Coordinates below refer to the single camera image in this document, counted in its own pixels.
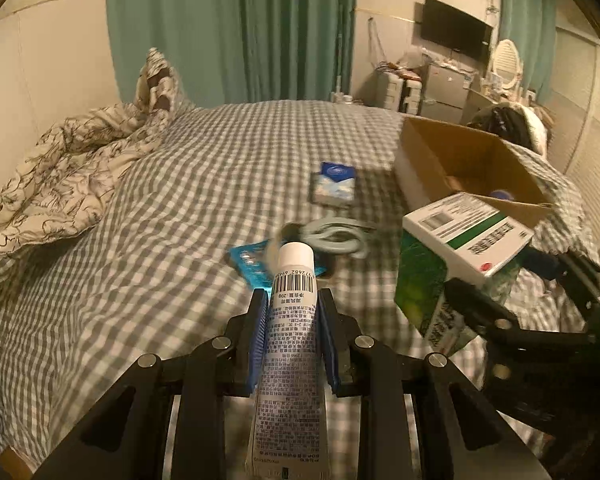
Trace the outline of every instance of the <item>black tv screen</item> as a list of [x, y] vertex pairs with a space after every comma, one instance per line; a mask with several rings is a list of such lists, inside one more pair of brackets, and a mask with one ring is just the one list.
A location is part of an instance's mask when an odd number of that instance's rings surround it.
[[478, 18], [437, 0], [425, 0], [420, 37], [480, 62], [489, 58], [493, 29]]

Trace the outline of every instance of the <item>brown cardboard box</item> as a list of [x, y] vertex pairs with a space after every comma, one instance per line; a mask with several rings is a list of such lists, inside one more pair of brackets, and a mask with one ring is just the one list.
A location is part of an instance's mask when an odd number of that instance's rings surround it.
[[[394, 171], [412, 210], [465, 191], [533, 228], [552, 208], [500, 137], [457, 124], [406, 118]], [[497, 189], [515, 202], [490, 197]]]

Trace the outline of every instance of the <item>gingham bed sheet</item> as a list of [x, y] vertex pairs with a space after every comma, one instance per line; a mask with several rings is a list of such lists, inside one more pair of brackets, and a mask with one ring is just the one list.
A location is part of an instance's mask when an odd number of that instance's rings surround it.
[[[339, 309], [395, 351], [426, 355], [394, 304], [406, 204], [392, 162], [403, 119], [378, 108], [282, 101], [192, 108], [176, 120], [160, 148], [129, 170], [100, 224], [34, 251], [18, 262], [22, 278], [2, 287], [0, 449], [39, 465], [138, 356], [186, 354], [221, 333], [250, 298], [226, 252], [286, 222], [326, 215], [308, 201], [310, 174], [323, 160], [356, 167], [348, 215], [383, 230], [367, 259], [341, 261], [331, 285]], [[575, 187], [540, 157], [513, 150], [557, 204], [535, 245], [595, 257]], [[552, 287], [523, 271], [507, 306], [527, 328], [577, 329], [579, 316]], [[484, 342], [476, 338], [452, 360], [479, 381]], [[335, 479], [356, 477], [359, 408], [327, 395]], [[253, 399], [231, 400], [226, 411], [230, 478], [243, 478]], [[413, 429], [410, 404], [408, 413]]]

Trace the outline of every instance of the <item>metal bolt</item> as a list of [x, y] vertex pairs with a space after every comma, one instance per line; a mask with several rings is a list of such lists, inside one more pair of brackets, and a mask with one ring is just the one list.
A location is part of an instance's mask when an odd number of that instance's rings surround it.
[[151, 368], [158, 362], [158, 358], [154, 354], [142, 354], [138, 358], [138, 366], [141, 368]]
[[491, 370], [494, 377], [497, 377], [503, 381], [506, 381], [511, 377], [511, 370], [508, 366], [497, 364], [493, 365], [493, 370]]
[[228, 337], [224, 337], [221, 335], [220, 337], [216, 337], [212, 342], [211, 346], [216, 350], [224, 350], [231, 346], [231, 340]]
[[446, 357], [442, 354], [431, 354], [429, 356], [429, 364], [436, 368], [444, 368], [446, 366]]
[[368, 335], [359, 335], [356, 338], [356, 346], [359, 348], [371, 348], [374, 343], [374, 339]]
[[511, 322], [503, 317], [496, 319], [493, 324], [501, 330], [509, 330], [511, 328]]

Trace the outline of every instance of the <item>teal curtain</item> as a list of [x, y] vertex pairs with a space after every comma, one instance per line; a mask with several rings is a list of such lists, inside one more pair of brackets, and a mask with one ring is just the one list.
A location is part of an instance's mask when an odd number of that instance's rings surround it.
[[338, 70], [349, 90], [354, 6], [355, 0], [107, 0], [120, 95], [133, 97], [146, 53], [156, 46], [201, 106], [326, 100]]
[[535, 90], [542, 104], [550, 95], [555, 49], [555, 0], [502, 0], [500, 40], [516, 44], [524, 61], [523, 89]]

